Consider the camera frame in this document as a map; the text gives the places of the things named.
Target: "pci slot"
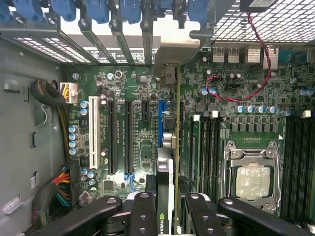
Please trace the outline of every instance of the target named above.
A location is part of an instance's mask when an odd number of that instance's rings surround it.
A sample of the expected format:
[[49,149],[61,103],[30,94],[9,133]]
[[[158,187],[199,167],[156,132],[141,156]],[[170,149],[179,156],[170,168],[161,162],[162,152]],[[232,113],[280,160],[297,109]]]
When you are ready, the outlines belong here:
[[115,101],[108,102],[108,174],[117,171],[117,107]]
[[286,118],[280,217],[301,225],[311,222],[315,120]]
[[150,121],[150,103],[148,101],[142,101],[141,103],[142,121]]
[[166,101],[161,100],[158,102],[158,135],[157,145],[161,147],[163,137],[163,124],[162,124],[162,113],[166,111]]
[[99,97],[89,97],[89,145],[90,169],[100,166],[100,117]]
[[125,174],[133,173],[133,104],[125,102]]

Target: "pcie slot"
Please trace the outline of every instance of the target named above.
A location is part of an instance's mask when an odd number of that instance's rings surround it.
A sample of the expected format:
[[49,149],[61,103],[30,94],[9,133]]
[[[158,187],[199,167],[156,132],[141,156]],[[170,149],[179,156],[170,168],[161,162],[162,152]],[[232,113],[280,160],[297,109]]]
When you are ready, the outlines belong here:
[[117,171],[117,107],[115,101],[108,102],[108,173]]
[[157,145],[161,147],[163,137],[163,124],[162,124],[162,113],[166,111],[166,101],[161,100],[158,102],[158,134],[157,134]]
[[98,169],[100,166],[99,97],[89,97],[89,105],[90,168]]
[[133,104],[125,102],[125,174],[133,173]]

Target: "mounting hole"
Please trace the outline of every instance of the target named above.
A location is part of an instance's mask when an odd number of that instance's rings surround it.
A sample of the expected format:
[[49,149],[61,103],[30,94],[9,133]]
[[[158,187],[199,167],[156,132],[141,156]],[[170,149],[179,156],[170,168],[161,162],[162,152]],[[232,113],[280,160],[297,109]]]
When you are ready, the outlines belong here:
[[146,228],[140,228],[140,234],[144,235],[146,233]]
[[208,228],[208,233],[209,233],[209,235],[214,235],[215,234],[215,230],[211,229],[211,228]]
[[199,196],[197,194],[195,194],[195,193],[192,193],[190,196],[193,199],[198,199],[199,198]]
[[58,83],[56,80],[53,80],[51,83],[50,83],[56,90],[58,90]]

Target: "screw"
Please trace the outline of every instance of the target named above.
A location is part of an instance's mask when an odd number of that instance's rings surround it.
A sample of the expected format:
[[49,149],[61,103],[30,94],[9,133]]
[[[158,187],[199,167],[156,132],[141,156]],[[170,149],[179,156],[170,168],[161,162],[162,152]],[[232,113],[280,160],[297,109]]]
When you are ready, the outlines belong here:
[[233,204],[233,201],[230,200],[230,199],[225,199],[224,202],[228,205],[232,205]]
[[193,194],[191,194],[191,198],[193,198],[193,199],[198,199],[199,196],[198,196],[197,194],[193,193]]
[[295,84],[297,82],[297,79],[295,77],[290,78],[290,84]]
[[78,80],[80,78],[80,75],[79,75],[79,73],[73,73],[72,77],[74,80]]
[[110,198],[107,200],[107,203],[115,203],[115,202],[116,202],[115,198]]
[[146,193],[142,193],[142,194],[140,195],[140,198],[148,198],[148,197],[149,197],[149,195],[146,194]]
[[86,20],[84,20],[84,19],[81,19],[81,20],[80,20],[80,23],[81,23],[81,25],[82,25],[83,27],[86,27],[86,26],[88,25],[88,23],[87,23]]
[[56,22],[53,18],[48,18],[48,23],[53,26]]
[[24,24],[24,20],[22,17],[15,17],[15,20],[19,23],[19,24]]

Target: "cpu socket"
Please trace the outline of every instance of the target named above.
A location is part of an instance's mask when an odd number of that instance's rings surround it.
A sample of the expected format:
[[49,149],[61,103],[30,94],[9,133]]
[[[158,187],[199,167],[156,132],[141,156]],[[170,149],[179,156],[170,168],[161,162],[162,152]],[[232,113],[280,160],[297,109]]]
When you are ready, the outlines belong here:
[[280,155],[277,143],[265,148],[237,148],[226,144],[221,196],[234,197],[272,213],[280,207]]

